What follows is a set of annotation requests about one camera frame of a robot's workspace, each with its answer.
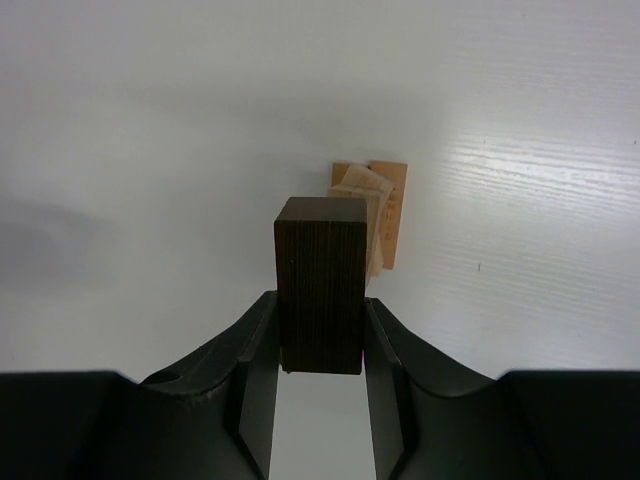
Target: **block front face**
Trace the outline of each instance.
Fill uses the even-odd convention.
[[[274,235],[283,369],[359,374],[366,202],[291,198]]]

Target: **white surface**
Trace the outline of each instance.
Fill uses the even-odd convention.
[[[0,368],[192,351],[274,288],[285,199],[374,156],[405,324],[492,376],[639,368],[640,4],[431,3],[4,2]],[[364,377],[281,377],[272,478],[373,478]]]

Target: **block top face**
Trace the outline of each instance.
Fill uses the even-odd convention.
[[[291,197],[276,222],[367,222],[364,198]]]

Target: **dark brown wooden block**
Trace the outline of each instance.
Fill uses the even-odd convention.
[[[290,198],[274,234],[282,368],[360,374],[366,201]]]

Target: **stacked wooden block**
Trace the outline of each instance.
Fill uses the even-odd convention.
[[[334,163],[329,197],[364,198],[367,202],[366,281],[392,269],[407,176],[404,163],[372,161],[369,167]]]

